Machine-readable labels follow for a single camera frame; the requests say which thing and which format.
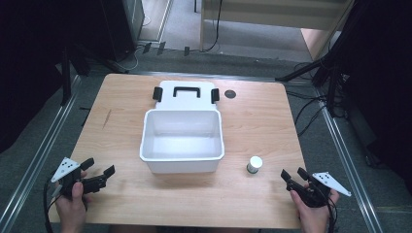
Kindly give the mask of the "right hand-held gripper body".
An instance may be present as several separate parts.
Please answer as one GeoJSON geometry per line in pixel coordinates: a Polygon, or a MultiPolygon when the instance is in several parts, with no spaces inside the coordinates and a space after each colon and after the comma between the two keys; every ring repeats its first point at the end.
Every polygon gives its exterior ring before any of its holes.
{"type": "Polygon", "coordinates": [[[332,189],[346,196],[352,196],[352,192],[346,189],[329,172],[309,175],[307,182],[308,185],[303,186],[292,179],[287,183],[287,191],[295,190],[309,208],[326,206],[329,203],[329,194],[332,189]]]}

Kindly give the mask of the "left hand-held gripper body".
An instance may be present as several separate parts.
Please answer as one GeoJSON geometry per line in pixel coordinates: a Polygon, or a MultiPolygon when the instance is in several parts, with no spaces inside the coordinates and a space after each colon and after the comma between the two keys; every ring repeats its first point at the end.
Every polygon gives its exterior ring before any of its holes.
{"type": "Polygon", "coordinates": [[[52,183],[58,183],[57,188],[51,195],[64,195],[66,197],[72,196],[72,187],[75,183],[80,182],[84,186],[84,194],[98,192],[101,188],[106,186],[107,179],[103,178],[103,174],[97,177],[84,179],[82,177],[82,163],[78,163],[68,157],[64,157],[60,165],[51,177],[52,183]]]}

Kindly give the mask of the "person's right hand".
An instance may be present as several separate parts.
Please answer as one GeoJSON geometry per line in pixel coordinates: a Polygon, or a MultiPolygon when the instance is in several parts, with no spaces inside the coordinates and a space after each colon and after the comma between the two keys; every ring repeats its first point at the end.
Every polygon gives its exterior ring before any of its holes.
{"type": "Polygon", "coordinates": [[[295,190],[290,191],[290,196],[296,206],[296,214],[300,219],[302,233],[326,233],[327,224],[331,216],[331,208],[309,208],[295,190]]]}

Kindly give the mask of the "person's left hand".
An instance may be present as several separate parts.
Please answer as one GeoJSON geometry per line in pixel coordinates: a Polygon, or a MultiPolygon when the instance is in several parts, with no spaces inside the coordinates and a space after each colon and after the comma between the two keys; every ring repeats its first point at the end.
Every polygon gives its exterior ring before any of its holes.
{"type": "Polygon", "coordinates": [[[82,183],[75,183],[72,187],[70,199],[60,197],[56,201],[56,210],[60,218],[61,233],[82,233],[86,224],[86,206],[91,201],[84,195],[82,183]]]}

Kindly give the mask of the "small white bottle green label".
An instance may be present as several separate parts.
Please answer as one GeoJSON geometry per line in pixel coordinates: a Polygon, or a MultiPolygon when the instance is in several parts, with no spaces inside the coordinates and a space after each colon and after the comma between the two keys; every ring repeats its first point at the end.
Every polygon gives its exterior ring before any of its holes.
{"type": "Polygon", "coordinates": [[[263,161],[259,156],[256,156],[256,155],[252,156],[249,159],[249,163],[247,164],[247,171],[250,174],[255,174],[261,168],[262,164],[263,164],[263,161]]]}

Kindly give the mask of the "white plastic storage box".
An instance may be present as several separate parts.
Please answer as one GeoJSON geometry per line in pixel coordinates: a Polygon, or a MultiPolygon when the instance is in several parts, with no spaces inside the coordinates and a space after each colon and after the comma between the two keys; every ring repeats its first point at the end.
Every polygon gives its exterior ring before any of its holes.
{"type": "Polygon", "coordinates": [[[154,174],[215,172],[225,154],[217,110],[149,110],[140,158],[154,174]]]}

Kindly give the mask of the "black metal stand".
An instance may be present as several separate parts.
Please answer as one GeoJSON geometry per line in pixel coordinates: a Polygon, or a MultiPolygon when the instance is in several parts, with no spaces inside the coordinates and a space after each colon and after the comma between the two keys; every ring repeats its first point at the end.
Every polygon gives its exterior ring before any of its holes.
{"type": "Polygon", "coordinates": [[[70,60],[67,49],[62,51],[62,62],[61,62],[61,72],[62,72],[62,101],[61,105],[65,106],[71,97],[71,77],[70,77],[70,60]]]}

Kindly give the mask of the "black tripod stand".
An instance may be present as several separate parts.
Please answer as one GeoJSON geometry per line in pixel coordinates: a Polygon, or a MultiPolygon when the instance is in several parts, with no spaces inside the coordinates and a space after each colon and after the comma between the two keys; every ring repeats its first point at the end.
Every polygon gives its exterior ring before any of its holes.
{"type": "Polygon", "coordinates": [[[332,117],[338,117],[338,114],[335,112],[335,107],[337,105],[336,90],[341,73],[340,67],[333,58],[329,58],[325,55],[284,77],[276,78],[276,81],[286,83],[305,73],[310,73],[314,69],[316,69],[316,74],[312,78],[312,85],[316,88],[320,88],[328,83],[326,109],[332,117]]]}

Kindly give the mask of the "dark curtain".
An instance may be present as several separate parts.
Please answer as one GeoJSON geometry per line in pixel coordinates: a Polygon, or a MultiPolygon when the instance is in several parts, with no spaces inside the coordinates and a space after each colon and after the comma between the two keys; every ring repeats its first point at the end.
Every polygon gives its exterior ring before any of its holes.
{"type": "Polygon", "coordinates": [[[340,40],[356,132],[412,191],[412,0],[355,0],[340,40]]]}
{"type": "Polygon", "coordinates": [[[90,1],[0,0],[0,153],[62,87],[64,49],[78,73],[89,72],[75,21],[90,1]]]}

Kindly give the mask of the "black cabinet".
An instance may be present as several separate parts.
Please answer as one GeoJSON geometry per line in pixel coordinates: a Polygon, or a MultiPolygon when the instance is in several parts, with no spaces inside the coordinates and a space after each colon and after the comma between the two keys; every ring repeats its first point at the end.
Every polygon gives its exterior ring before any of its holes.
{"type": "Polygon", "coordinates": [[[142,0],[100,0],[108,29],[109,58],[125,59],[137,49],[145,19],[142,0]]]}

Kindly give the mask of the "light wooden desk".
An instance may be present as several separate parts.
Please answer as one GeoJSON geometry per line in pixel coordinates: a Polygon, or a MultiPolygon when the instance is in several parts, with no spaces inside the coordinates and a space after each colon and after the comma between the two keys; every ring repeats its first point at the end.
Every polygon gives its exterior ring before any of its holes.
{"type": "Polygon", "coordinates": [[[205,21],[220,19],[299,28],[316,60],[323,56],[354,4],[355,0],[201,0],[199,48],[204,49],[205,21]]]}

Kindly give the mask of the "aluminium floor rail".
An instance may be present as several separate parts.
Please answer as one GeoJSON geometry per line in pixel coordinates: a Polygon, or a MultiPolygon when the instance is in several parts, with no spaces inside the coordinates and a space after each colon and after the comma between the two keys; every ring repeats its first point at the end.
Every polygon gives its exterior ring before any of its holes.
{"type": "Polygon", "coordinates": [[[231,81],[245,81],[245,82],[264,82],[264,83],[285,83],[289,85],[311,85],[311,80],[296,78],[288,82],[281,82],[275,78],[267,77],[249,77],[249,76],[235,76],[235,75],[211,75],[211,74],[193,74],[193,73],[170,73],[170,72],[149,72],[138,71],[131,73],[133,75],[145,76],[162,76],[173,78],[195,78],[195,79],[214,79],[214,80],[231,80],[231,81]]]}
{"type": "Polygon", "coordinates": [[[320,108],[328,135],[334,143],[339,163],[345,172],[344,182],[352,193],[351,197],[344,197],[345,203],[351,203],[351,207],[345,207],[343,204],[338,206],[336,211],[339,214],[338,226],[341,230],[354,228],[357,232],[356,224],[359,223],[359,229],[363,229],[366,233],[383,233],[381,221],[358,170],[359,164],[363,168],[363,163],[357,159],[357,155],[361,154],[361,147],[358,145],[358,138],[352,125],[345,118],[332,117],[326,109],[326,102],[321,102],[320,108]]]}
{"type": "Polygon", "coordinates": [[[69,82],[69,86],[73,90],[73,95],[68,98],[67,102],[63,106],[58,108],[51,126],[48,128],[48,131],[42,139],[40,146],[30,160],[30,163],[24,171],[17,188],[13,192],[10,200],[7,202],[3,214],[0,216],[0,233],[9,233],[11,231],[19,212],[24,205],[24,202],[26,201],[41,172],[41,169],[49,156],[55,139],[73,107],[80,85],[81,78],[79,75],[76,75],[73,81],[69,82]]]}

